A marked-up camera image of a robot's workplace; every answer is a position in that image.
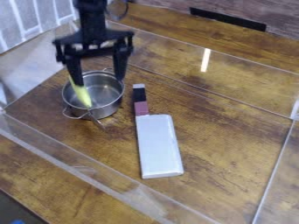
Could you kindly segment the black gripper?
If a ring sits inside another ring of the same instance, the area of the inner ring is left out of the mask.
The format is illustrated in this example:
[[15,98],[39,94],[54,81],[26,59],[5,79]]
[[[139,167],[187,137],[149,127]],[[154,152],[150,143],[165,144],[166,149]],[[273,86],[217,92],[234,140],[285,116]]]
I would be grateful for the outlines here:
[[134,51],[133,31],[113,30],[107,19],[119,21],[129,11],[127,0],[74,0],[79,12],[81,28],[71,35],[57,38],[57,60],[66,62],[73,83],[83,87],[81,58],[114,56],[115,76],[122,81],[127,74],[127,61]]

